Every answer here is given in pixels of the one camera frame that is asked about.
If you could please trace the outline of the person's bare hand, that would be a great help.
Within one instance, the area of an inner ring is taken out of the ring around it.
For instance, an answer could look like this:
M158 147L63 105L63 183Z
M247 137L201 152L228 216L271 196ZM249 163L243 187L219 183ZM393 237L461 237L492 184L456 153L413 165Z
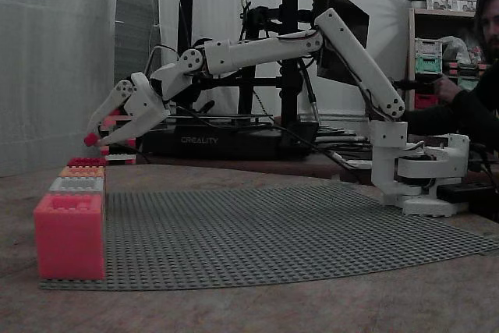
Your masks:
M457 86L447 76L439 76L434 82L434 91L440 101L447 105L457 106L470 96L469 92Z

